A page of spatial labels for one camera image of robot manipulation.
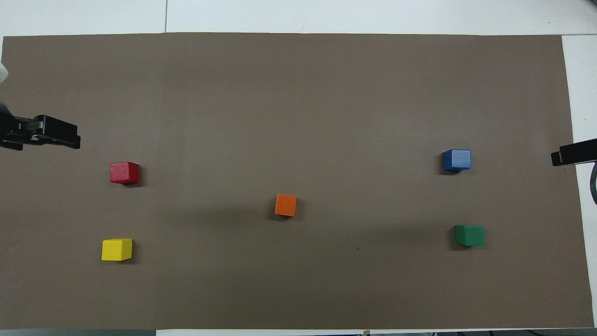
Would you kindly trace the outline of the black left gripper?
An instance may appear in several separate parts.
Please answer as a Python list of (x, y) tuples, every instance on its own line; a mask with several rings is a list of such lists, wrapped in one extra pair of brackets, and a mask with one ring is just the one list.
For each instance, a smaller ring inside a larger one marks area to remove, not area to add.
[(32, 140), (37, 128), (36, 134), (51, 137), (47, 140), (47, 144), (70, 147), (71, 149), (81, 148), (81, 137), (77, 136), (75, 124), (66, 123), (47, 115), (38, 115), (33, 119), (28, 119), (15, 117), (9, 112), (1, 113), (0, 146), (16, 151), (22, 151), (24, 145), (37, 146), (38, 141)]

